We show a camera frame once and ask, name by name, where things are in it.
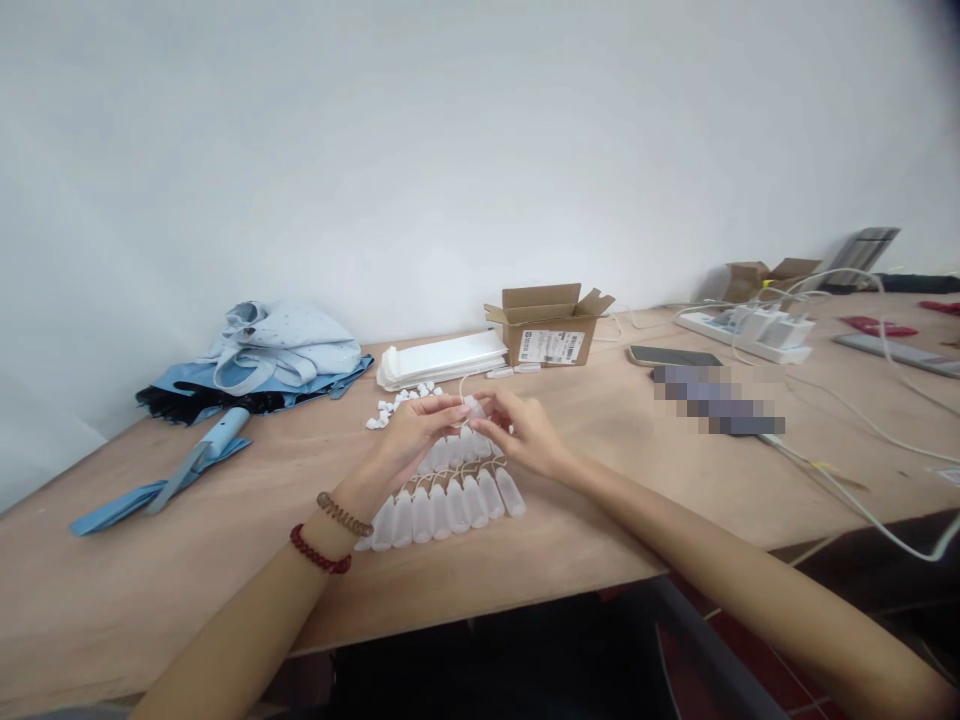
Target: brown beaded bracelet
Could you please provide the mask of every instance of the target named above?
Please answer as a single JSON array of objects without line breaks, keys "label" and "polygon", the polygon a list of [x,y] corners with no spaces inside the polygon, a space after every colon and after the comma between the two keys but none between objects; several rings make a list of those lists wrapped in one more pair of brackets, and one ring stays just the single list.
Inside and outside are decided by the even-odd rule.
[{"label": "brown beaded bracelet", "polygon": [[340,560],[328,560],[312,547],[307,545],[307,542],[300,537],[300,529],[302,527],[303,523],[300,523],[290,531],[290,542],[292,542],[293,546],[303,553],[303,555],[305,555],[310,562],[324,572],[331,573],[332,575],[343,575],[347,572],[347,570],[350,569],[350,563],[353,562],[352,555],[347,555],[345,558],[341,558]]},{"label": "brown beaded bracelet", "polygon": [[319,505],[327,515],[343,525],[354,535],[359,535],[360,537],[370,537],[373,535],[373,525],[357,520],[353,515],[337,505],[333,501],[333,498],[330,497],[330,493],[322,492],[317,495],[317,505]]}]

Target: charging cable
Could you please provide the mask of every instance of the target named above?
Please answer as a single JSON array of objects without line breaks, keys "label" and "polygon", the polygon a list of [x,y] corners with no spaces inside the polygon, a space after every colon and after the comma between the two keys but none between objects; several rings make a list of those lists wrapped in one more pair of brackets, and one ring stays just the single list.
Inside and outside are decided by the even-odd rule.
[{"label": "charging cable", "polygon": [[919,550],[907,545],[903,540],[898,538],[892,532],[890,532],[886,525],[880,522],[869,510],[867,510],[859,500],[857,500],[850,492],[847,491],[843,485],[837,482],[836,478],[833,477],[824,467],[822,463],[815,463],[804,457],[796,450],[788,447],[784,442],[778,438],[776,435],[759,435],[761,440],[763,440],[768,445],[775,447],[780,452],[785,455],[796,458],[800,462],[809,465],[818,473],[820,473],[834,488],[836,488],[840,494],[842,494],[847,501],[856,509],[864,519],[869,521],[874,527],[877,528],[888,540],[893,542],[897,547],[902,550],[910,553],[918,560],[924,560],[926,562],[939,562],[943,556],[946,554],[947,547],[950,545],[950,541],[953,540],[957,532],[960,532],[960,513],[957,513],[956,517],[953,519],[953,522],[950,523],[949,527],[944,531],[943,535],[940,536],[940,539],[937,540],[936,545],[934,545],[933,552],[929,555],[925,555]]},{"label": "charging cable", "polygon": [[[872,274],[872,273],[868,273],[868,272],[865,272],[865,271],[863,271],[863,270],[857,270],[856,268],[837,268],[836,270],[828,270],[828,271],[823,272],[823,273],[818,273],[817,275],[812,275],[812,276],[809,277],[809,278],[806,278],[806,279],[804,279],[804,280],[801,280],[801,281],[798,282],[798,283],[795,283],[789,290],[787,290],[787,294],[792,293],[793,290],[795,290],[796,288],[800,287],[803,283],[809,282],[810,280],[814,280],[814,279],[816,279],[816,278],[823,277],[823,276],[825,276],[825,275],[830,275],[831,273],[835,273],[835,272],[847,272],[847,271],[852,271],[852,272],[855,272],[855,273],[858,273],[858,274],[860,274],[860,275],[864,275],[864,276],[866,276],[866,277],[869,277],[869,278],[873,279],[874,282],[876,283],[877,287],[880,289],[881,297],[885,297],[885,296],[884,296],[884,290],[883,290],[883,282],[880,280],[880,278],[877,277],[876,275]],[[820,291],[810,291],[809,295],[813,295],[813,293],[817,293],[818,295],[821,295],[821,294],[829,295],[829,293],[820,293]],[[925,392],[923,392],[922,390],[920,390],[916,385],[914,385],[912,382],[910,382],[910,380],[906,377],[906,375],[904,375],[904,373],[903,373],[903,368],[901,368],[900,365],[899,365],[899,363],[897,363],[892,357],[890,357],[890,348],[889,348],[889,345],[888,345],[888,342],[887,342],[887,336],[886,336],[886,332],[885,332],[885,327],[886,327],[886,325],[885,325],[885,321],[884,321],[884,318],[883,318],[883,312],[882,312],[882,311],[883,311],[883,308],[882,308],[882,306],[881,306],[880,310],[881,310],[881,312],[880,312],[880,342],[881,342],[881,344],[882,344],[882,346],[883,346],[884,357],[886,357],[886,358],[887,358],[887,361],[888,361],[891,365],[893,365],[893,368],[894,368],[894,370],[897,371],[897,374],[900,376],[900,379],[903,380],[904,384],[905,384],[907,387],[909,387],[911,390],[913,390],[914,392],[916,392],[916,393],[917,393],[918,395],[920,395],[921,397],[924,397],[924,398],[926,398],[927,400],[932,401],[934,404],[939,405],[940,407],[946,408],[947,410],[949,410],[950,412],[952,412],[952,413],[954,413],[954,414],[957,414],[957,411],[956,411],[956,410],[954,410],[953,408],[951,408],[951,407],[948,406],[948,405],[945,405],[944,403],[940,402],[939,400],[937,400],[937,399],[935,399],[935,398],[927,395]],[[750,313],[747,313],[747,315],[745,315],[743,318],[740,319],[740,322],[742,323],[743,320],[744,320],[746,317],[748,317],[749,315],[751,315],[753,312],[755,312],[755,310],[752,310]],[[757,363],[755,363],[755,362],[753,362],[753,361],[751,361],[751,360],[748,360],[747,358],[743,357],[743,356],[737,351],[737,329],[738,329],[738,328],[735,327],[733,333],[731,333],[731,335],[730,335],[730,349],[731,349],[731,351],[732,351],[733,357],[734,357],[735,359],[739,360],[740,362],[746,364],[746,365],[751,365],[751,366],[753,366],[753,367],[757,367]],[[815,383],[815,382],[813,382],[812,380],[805,380],[804,378],[797,377],[796,375],[786,374],[786,377],[790,378],[791,380],[799,380],[800,382],[802,382],[802,383],[804,383],[804,384],[806,384],[806,385],[812,385],[812,386],[815,387],[815,388],[818,388],[818,389],[820,389],[820,390],[823,390],[823,391],[826,392],[826,393],[829,393],[831,396],[833,396],[834,398],[836,398],[837,400],[839,400],[841,403],[843,403],[847,408],[849,408],[850,411],[853,412],[858,418],[860,418],[861,420],[863,420],[863,422],[866,423],[866,425],[867,425],[871,430],[873,430],[877,435],[879,435],[881,438],[883,438],[883,439],[886,440],[887,442],[891,443],[892,445],[896,445],[897,447],[903,448],[904,450],[909,450],[910,452],[915,452],[915,453],[917,453],[917,454],[919,454],[919,455],[926,455],[926,456],[928,456],[928,457],[936,458],[937,460],[943,460],[944,462],[948,462],[948,463],[951,463],[951,464],[953,464],[953,465],[960,465],[960,459],[958,459],[958,458],[951,457],[950,455],[943,455],[943,454],[941,454],[941,453],[931,452],[931,451],[929,451],[929,450],[924,450],[923,448],[918,448],[918,447],[916,447],[916,446],[914,446],[914,445],[910,445],[910,444],[908,444],[908,443],[905,443],[905,442],[902,442],[902,441],[900,441],[900,440],[897,440],[895,437],[893,437],[893,436],[891,436],[890,434],[888,434],[888,433],[884,432],[883,430],[881,430],[880,427],[878,427],[875,422],[873,422],[872,420],[870,420],[870,418],[868,418],[866,415],[863,414],[863,412],[860,410],[860,408],[858,408],[856,405],[854,405],[853,403],[851,403],[849,400],[847,400],[845,397],[843,397],[840,393],[838,393],[837,391],[833,390],[832,388],[828,388],[828,387],[825,386],[825,385],[820,385],[819,383]]]}]

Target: metal object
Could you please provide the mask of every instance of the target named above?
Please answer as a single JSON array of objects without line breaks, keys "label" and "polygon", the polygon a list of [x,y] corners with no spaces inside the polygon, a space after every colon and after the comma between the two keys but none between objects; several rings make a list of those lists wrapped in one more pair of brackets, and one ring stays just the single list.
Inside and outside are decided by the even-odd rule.
[{"label": "metal object", "polygon": [[[828,269],[852,267],[868,271],[899,234],[900,228],[864,228],[847,240]],[[856,291],[860,280],[862,276],[856,273],[835,273],[824,278],[820,289],[835,295],[847,295]]]},{"label": "metal object", "polygon": [[724,717],[789,720],[740,659],[666,577],[636,583],[614,602],[627,608],[634,633],[662,624],[694,662],[711,700]]}]

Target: light blue fabric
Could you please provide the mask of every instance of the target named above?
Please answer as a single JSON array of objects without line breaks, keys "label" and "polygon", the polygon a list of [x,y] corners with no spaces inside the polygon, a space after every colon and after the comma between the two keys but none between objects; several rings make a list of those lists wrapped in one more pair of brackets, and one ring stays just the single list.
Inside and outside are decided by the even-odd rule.
[{"label": "light blue fabric", "polygon": [[[350,372],[360,360],[360,343],[340,323],[312,303],[287,298],[267,306],[255,300],[227,311],[227,324],[198,362],[216,365],[218,390],[241,397],[270,377],[293,386],[317,375]],[[237,365],[254,368],[240,383],[226,371]]]},{"label": "light blue fabric", "polygon": [[[372,362],[373,357],[371,355],[364,355],[360,358],[357,366],[348,373],[341,375],[317,375],[317,377],[309,383],[300,385],[299,387],[285,385],[275,377],[271,377],[263,384],[257,386],[254,392],[284,393],[284,404],[286,407],[293,407],[299,395],[312,395],[313,393],[324,391],[326,391],[325,394],[329,394],[333,396],[334,399],[338,399],[350,389],[350,385],[353,384],[354,380],[366,372]],[[178,382],[189,382],[194,385],[202,385],[203,387],[216,390],[217,386],[213,383],[213,369],[213,365],[205,363],[180,363],[179,365],[171,365],[158,380],[150,384],[161,390],[168,390],[179,393],[180,395],[192,395],[193,393],[190,390],[176,387],[176,383]],[[231,365],[223,369],[221,376],[230,384],[237,384],[253,372],[254,370],[251,368]]]},{"label": "light blue fabric", "polygon": [[[191,472],[188,474],[177,492],[180,493],[193,485],[193,483],[197,481],[197,478],[199,478],[200,475],[203,474],[203,472],[211,465],[216,465],[219,462],[223,462],[228,457],[243,450],[252,442],[252,440],[247,440],[246,438],[234,438],[227,445],[226,449],[224,449],[223,454],[220,455],[220,457],[213,460],[205,460],[200,466],[199,472]],[[117,524],[121,520],[135,513],[140,508],[149,504],[151,500],[160,494],[160,491],[163,490],[166,484],[166,480],[160,480],[159,482],[138,487],[136,490],[131,490],[126,495],[122,495],[116,500],[108,502],[106,505],[97,508],[89,515],[84,515],[82,518],[74,520],[70,524],[70,531],[74,535],[82,537],[83,535],[92,535],[95,532],[106,530],[111,525]]]}]

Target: blue strap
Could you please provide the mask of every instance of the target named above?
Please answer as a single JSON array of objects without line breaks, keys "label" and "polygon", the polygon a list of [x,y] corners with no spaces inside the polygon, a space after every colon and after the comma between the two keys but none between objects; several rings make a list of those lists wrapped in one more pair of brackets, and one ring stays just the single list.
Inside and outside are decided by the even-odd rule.
[{"label": "blue strap", "polygon": [[[223,462],[231,455],[235,455],[243,450],[251,442],[253,441],[247,440],[246,438],[234,438],[231,440],[219,457],[204,460],[198,472],[190,473],[183,485],[180,486],[180,491],[182,492],[196,482],[197,478],[199,478],[208,467]],[[89,515],[84,515],[82,518],[74,520],[70,523],[70,531],[74,535],[82,537],[106,530],[111,525],[116,525],[121,520],[130,517],[137,510],[149,504],[150,501],[160,494],[160,491],[163,490],[166,484],[166,480],[161,480],[150,483],[149,485],[144,485],[143,487],[138,487],[136,490],[131,490],[126,495],[122,495],[116,500],[97,508]]]}]

